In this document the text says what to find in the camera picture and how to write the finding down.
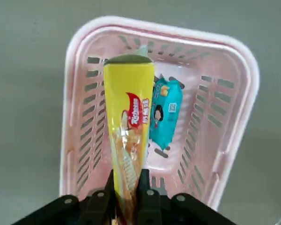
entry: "food package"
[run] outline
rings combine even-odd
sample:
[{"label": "food package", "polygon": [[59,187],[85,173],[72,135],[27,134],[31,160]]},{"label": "food package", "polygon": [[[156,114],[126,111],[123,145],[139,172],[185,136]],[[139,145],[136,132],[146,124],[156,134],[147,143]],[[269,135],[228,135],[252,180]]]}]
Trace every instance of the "food package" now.
[{"label": "food package", "polygon": [[128,224],[147,155],[154,64],[146,56],[121,55],[104,65],[104,85],[114,189]]},{"label": "food package", "polygon": [[150,139],[164,150],[172,142],[182,102],[177,80],[159,79],[154,88],[151,109]]}]

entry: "cartoon girl face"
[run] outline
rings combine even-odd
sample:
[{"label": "cartoon girl face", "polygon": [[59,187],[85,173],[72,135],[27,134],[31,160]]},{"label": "cartoon girl face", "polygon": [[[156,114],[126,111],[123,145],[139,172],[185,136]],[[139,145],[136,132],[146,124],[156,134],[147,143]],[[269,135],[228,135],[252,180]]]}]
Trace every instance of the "cartoon girl face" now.
[{"label": "cartoon girl face", "polygon": [[157,127],[157,124],[159,121],[163,120],[163,108],[161,105],[157,105],[154,112],[154,119],[155,119],[155,127]]}]

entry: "yellow snack package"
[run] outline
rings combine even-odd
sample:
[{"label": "yellow snack package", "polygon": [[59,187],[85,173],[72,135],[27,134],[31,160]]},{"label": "yellow snack package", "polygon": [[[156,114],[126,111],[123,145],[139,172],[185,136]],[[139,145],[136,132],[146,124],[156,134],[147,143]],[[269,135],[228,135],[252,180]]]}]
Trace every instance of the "yellow snack package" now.
[{"label": "yellow snack package", "polygon": [[121,55],[104,66],[104,86],[114,189],[128,224],[147,156],[154,65],[141,55]]}]

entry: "pink plastic basket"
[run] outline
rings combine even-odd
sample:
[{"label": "pink plastic basket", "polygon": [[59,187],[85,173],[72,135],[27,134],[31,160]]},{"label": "pink plastic basket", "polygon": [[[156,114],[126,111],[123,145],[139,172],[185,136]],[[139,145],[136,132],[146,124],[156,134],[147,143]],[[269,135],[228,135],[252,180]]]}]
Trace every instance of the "pink plastic basket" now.
[{"label": "pink plastic basket", "polygon": [[147,45],[156,79],[177,79],[183,102],[173,142],[152,142],[151,187],[192,194],[217,209],[259,88],[259,69],[237,40],[120,17],[90,21],[74,35],[65,68],[60,195],[79,199],[103,188],[111,153],[104,60]]}]

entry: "floor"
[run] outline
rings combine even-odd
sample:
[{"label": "floor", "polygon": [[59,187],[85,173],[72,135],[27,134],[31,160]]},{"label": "floor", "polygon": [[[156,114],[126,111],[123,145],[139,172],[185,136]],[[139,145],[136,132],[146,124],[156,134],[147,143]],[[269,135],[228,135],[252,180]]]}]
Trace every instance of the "floor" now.
[{"label": "floor", "polygon": [[240,225],[281,216],[281,0],[0,0],[0,225],[58,196],[63,69],[75,31],[121,15],[230,35],[261,85],[219,211]]}]

